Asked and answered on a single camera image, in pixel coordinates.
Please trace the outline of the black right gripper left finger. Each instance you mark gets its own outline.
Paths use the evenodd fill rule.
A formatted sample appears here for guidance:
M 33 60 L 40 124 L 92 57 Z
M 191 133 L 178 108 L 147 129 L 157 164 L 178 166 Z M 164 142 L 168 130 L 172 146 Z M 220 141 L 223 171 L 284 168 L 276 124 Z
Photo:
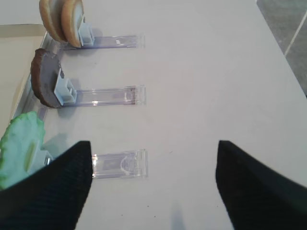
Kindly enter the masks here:
M 79 141 L 51 164 L 1 191 L 2 230 L 73 230 L 92 184 L 90 141 Z

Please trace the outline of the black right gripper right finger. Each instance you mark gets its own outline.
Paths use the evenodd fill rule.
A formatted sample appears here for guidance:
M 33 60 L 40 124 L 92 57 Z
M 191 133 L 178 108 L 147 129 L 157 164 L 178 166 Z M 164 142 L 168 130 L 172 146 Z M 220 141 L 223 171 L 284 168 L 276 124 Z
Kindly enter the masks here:
M 215 180 L 236 230 L 305 230 L 307 189 L 228 140 L 218 144 Z

